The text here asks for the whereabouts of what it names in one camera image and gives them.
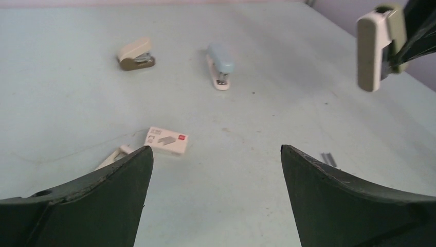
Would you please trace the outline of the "staple strip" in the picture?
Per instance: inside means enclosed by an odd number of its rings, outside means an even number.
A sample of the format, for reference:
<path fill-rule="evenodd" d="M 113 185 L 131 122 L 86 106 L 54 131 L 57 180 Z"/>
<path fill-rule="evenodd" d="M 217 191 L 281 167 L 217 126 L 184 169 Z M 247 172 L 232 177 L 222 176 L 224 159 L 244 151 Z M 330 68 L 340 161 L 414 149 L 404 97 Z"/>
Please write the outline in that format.
<path fill-rule="evenodd" d="M 335 167 L 335 168 L 337 167 L 337 164 L 336 164 L 331 153 L 321 153 L 321 157 L 322 157 L 323 162 L 325 164 L 332 166 L 332 167 Z"/>

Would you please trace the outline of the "light blue stapler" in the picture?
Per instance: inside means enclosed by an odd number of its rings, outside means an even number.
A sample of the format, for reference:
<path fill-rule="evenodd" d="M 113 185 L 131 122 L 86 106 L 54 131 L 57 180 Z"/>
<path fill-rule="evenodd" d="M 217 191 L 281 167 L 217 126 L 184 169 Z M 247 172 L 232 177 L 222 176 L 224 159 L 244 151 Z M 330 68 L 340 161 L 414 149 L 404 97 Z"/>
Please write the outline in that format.
<path fill-rule="evenodd" d="M 220 91 L 228 90 L 229 75 L 235 68 L 230 52 L 222 44 L 210 43 L 207 47 L 206 59 L 214 87 Z"/>

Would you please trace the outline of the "grey white stapler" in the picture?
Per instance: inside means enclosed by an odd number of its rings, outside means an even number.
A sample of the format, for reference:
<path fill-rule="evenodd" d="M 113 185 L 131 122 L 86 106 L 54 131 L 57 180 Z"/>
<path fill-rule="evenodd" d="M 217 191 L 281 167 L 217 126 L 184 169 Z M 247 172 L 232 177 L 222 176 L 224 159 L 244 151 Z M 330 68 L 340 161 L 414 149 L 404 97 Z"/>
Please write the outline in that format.
<path fill-rule="evenodd" d="M 400 74 L 408 67 L 408 62 L 395 65 L 393 61 L 407 41 L 403 7 L 378 5 L 357 20 L 356 29 L 357 84 L 374 92 L 389 74 Z"/>

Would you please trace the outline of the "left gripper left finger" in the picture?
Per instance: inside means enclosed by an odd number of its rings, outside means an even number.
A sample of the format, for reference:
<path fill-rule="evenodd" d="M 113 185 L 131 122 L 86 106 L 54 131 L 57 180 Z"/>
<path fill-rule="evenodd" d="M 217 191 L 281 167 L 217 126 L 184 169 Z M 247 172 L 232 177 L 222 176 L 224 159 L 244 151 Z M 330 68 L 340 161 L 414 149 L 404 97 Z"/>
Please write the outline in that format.
<path fill-rule="evenodd" d="M 144 146 L 27 198 L 1 200 L 1 246 L 133 246 L 152 171 Z"/>

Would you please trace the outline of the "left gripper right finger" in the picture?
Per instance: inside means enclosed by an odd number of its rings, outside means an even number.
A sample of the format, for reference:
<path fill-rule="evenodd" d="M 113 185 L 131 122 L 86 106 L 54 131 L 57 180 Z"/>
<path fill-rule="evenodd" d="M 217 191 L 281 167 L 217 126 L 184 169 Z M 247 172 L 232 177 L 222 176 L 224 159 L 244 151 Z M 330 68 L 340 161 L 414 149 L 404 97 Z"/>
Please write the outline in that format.
<path fill-rule="evenodd" d="M 281 163 L 302 246 L 435 246 L 435 197 L 366 181 L 291 145 Z"/>

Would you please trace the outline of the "white staple box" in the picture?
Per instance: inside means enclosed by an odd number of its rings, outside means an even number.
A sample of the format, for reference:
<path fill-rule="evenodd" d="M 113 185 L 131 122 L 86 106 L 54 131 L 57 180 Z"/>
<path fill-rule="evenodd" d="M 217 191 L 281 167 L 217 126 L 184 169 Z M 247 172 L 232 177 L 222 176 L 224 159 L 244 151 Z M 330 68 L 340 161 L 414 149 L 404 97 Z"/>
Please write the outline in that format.
<path fill-rule="evenodd" d="M 150 127 L 145 146 L 150 146 L 154 152 L 166 153 L 174 156 L 184 155 L 189 141 L 189 135 L 163 128 Z"/>

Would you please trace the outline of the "beige brown mini stapler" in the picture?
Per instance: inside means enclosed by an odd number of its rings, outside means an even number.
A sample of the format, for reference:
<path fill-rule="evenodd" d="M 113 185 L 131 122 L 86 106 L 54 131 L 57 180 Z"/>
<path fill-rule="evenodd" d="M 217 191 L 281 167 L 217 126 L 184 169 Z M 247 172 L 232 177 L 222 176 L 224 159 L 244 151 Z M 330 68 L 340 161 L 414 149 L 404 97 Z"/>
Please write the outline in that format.
<path fill-rule="evenodd" d="M 151 55 L 151 48 L 149 37 L 142 37 L 121 48 L 117 54 L 121 69 L 131 71 L 153 67 L 156 60 Z"/>

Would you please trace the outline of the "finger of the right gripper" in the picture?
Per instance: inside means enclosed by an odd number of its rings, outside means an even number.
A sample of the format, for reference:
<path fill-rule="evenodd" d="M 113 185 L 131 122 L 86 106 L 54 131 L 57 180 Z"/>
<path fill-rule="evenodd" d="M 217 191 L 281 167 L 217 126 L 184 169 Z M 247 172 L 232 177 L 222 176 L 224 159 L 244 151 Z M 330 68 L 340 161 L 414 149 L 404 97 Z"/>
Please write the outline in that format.
<path fill-rule="evenodd" d="M 390 59 L 391 66 L 435 53 L 435 0 L 409 0 L 404 17 L 407 39 Z"/>

